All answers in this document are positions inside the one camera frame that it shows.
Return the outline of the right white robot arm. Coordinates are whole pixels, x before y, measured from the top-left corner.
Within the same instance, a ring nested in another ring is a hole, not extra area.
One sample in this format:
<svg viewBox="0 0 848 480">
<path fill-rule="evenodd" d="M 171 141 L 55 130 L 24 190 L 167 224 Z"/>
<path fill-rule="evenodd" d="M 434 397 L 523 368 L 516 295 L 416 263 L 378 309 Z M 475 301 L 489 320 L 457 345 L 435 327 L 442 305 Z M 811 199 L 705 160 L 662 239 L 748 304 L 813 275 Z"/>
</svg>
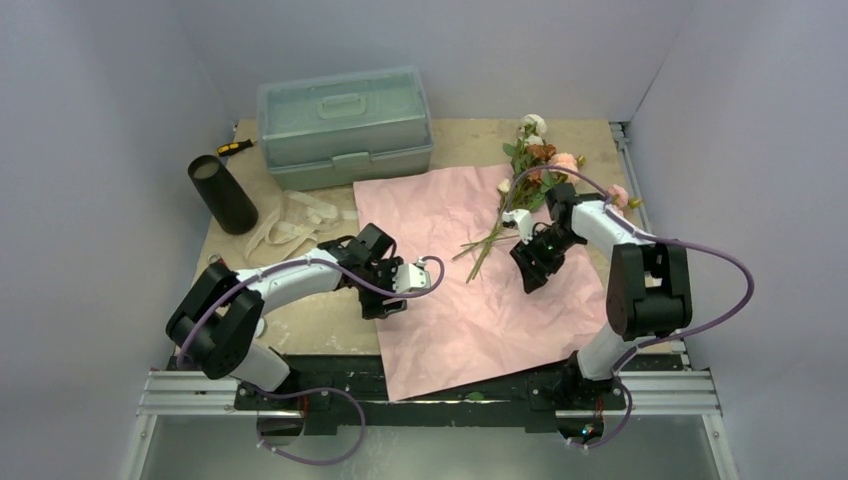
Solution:
<svg viewBox="0 0 848 480">
<path fill-rule="evenodd" d="M 526 293 L 544 286 L 576 245 L 592 244 L 610 262 L 607 323 L 572 356 L 571 372 L 561 381 L 564 399 L 584 407 L 599 396 L 600 381 L 613 377 L 637 340 L 666 338 L 690 324 L 688 257 L 680 246 L 648 239 L 601 194 L 579 194 L 566 183 L 548 191 L 545 203 L 550 223 L 542 228 L 525 209 L 501 215 L 503 225 L 519 233 L 510 255 Z"/>
</svg>

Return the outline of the beige printed ribbon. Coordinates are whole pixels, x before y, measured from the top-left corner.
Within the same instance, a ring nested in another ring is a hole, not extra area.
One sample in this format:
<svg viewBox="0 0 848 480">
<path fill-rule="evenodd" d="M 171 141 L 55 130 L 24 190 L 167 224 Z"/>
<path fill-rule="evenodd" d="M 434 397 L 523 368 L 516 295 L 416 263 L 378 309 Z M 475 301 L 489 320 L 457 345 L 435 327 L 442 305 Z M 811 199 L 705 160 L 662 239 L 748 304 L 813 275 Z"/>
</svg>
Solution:
<svg viewBox="0 0 848 480">
<path fill-rule="evenodd" d="M 316 245 L 320 234 L 357 219 L 358 213 L 352 208 L 285 190 L 247 241 L 243 258 L 250 266 L 259 266 L 267 257 L 274 261 L 288 259 L 300 247 Z"/>
</svg>

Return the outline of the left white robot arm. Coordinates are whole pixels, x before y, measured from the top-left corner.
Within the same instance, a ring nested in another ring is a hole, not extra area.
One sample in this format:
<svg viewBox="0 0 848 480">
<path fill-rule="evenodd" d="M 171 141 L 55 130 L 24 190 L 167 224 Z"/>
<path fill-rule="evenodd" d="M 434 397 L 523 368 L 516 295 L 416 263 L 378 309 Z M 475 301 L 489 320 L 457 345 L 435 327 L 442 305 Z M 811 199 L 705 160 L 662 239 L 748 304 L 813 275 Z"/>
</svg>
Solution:
<svg viewBox="0 0 848 480">
<path fill-rule="evenodd" d="M 232 270 L 217 262 L 192 285 L 165 332 L 185 364 L 212 380 L 252 384 L 272 408 L 284 409 L 297 399 L 298 382 L 281 354 L 256 344 L 260 318 L 312 295 L 354 288 L 362 317 L 385 319 L 406 308 L 396 296 L 403 263 L 395 241 L 372 223 L 275 265 Z"/>
</svg>

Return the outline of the black cylindrical vase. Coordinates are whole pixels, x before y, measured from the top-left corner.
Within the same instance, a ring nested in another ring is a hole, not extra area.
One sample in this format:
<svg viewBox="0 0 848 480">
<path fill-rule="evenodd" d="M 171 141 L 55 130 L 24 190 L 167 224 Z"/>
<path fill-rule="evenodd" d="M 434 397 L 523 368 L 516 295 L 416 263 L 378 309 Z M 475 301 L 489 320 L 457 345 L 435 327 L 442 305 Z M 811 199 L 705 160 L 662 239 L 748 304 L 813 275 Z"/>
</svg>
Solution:
<svg viewBox="0 0 848 480">
<path fill-rule="evenodd" d="M 218 157 L 195 158 L 187 174 L 224 232 L 242 235 L 257 224 L 257 207 Z"/>
</svg>

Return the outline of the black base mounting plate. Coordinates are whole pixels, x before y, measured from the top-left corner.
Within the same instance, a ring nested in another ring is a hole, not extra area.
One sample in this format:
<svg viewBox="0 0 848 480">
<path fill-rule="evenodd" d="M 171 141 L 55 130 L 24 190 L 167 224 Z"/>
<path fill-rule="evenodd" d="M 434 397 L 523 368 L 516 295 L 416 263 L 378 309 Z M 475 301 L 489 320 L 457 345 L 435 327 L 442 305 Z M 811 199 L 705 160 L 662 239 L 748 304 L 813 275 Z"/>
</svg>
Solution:
<svg viewBox="0 0 848 480">
<path fill-rule="evenodd" d="M 566 381 L 573 360 L 543 365 L 468 385 L 391 401 L 380 356 L 295 355 L 283 398 L 270 399 L 239 383 L 225 395 L 235 411 L 298 411 L 309 435 L 340 426 L 522 427 L 598 438 L 605 412 L 622 413 L 626 399 L 609 380 L 596 386 Z"/>
</svg>

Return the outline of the green plastic toolbox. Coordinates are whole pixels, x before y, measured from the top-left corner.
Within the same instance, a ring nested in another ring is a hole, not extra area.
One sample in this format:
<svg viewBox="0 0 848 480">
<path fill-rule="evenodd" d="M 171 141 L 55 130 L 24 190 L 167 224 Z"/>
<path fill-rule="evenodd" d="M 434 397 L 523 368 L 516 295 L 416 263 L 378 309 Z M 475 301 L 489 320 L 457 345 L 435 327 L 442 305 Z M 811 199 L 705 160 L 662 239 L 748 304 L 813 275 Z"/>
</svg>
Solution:
<svg viewBox="0 0 848 480">
<path fill-rule="evenodd" d="M 264 84 L 258 147 L 283 190 L 425 173 L 434 137 L 413 66 Z"/>
</svg>

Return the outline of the artificial flower bunch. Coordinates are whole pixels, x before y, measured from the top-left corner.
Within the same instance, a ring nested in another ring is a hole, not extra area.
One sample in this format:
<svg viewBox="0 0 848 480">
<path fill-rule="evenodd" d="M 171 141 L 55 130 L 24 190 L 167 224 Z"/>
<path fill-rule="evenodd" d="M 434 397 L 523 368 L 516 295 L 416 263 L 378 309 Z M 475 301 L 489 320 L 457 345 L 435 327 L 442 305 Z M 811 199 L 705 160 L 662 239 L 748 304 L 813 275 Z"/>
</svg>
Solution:
<svg viewBox="0 0 848 480">
<path fill-rule="evenodd" d="M 508 237 L 501 221 L 504 212 L 515 208 L 536 212 L 543 205 L 545 194 L 554 186 L 563 183 L 576 185 L 580 182 L 574 175 L 541 168 L 543 165 L 555 165 L 577 171 L 586 163 L 583 155 L 560 151 L 554 144 L 545 140 L 546 132 L 546 121 L 541 116 L 530 113 L 519 121 L 516 140 L 503 146 L 504 153 L 510 157 L 512 175 L 497 186 L 500 202 L 494 224 L 486 236 L 462 245 L 461 251 L 455 256 L 459 259 L 472 252 L 478 253 L 466 278 L 467 282 L 473 281 L 480 273 L 493 244 Z"/>
</svg>

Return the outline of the purple wrapping paper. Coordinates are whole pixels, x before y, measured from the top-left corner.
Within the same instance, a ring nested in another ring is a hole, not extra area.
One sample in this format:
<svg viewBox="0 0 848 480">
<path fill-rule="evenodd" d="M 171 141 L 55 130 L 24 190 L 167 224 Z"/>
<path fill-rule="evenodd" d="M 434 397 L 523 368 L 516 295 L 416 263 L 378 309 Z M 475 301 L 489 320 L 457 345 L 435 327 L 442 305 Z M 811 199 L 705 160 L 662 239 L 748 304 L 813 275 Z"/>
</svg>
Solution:
<svg viewBox="0 0 848 480">
<path fill-rule="evenodd" d="M 377 324 L 389 398 L 411 399 L 567 358 L 606 324 L 606 293 L 582 246 L 561 269 L 526 293 L 497 242 L 486 257 L 464 253 L 495 224 L 505 165 L 453 167 L 357 182 L 362 224 L 374 224 L 412 262 L 427 258 L 440 280 L 431 294 Z"/>
</svg>

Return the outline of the yellow black screwdriver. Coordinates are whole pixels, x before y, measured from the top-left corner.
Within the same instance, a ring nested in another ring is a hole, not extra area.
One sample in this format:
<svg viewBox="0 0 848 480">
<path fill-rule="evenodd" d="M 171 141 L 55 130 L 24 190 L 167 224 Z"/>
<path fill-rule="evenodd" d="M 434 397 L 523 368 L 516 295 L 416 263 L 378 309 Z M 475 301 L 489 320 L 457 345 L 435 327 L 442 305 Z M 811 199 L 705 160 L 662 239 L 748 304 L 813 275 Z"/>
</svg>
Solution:
<svg viewBox="0 0 848 480">
<path fill-rule="evenodd" d="M 231 157 L 255 146 L 252 139 L 233 141 L 216 149 L 216 155 L 221 158 Z"/>
</svg>

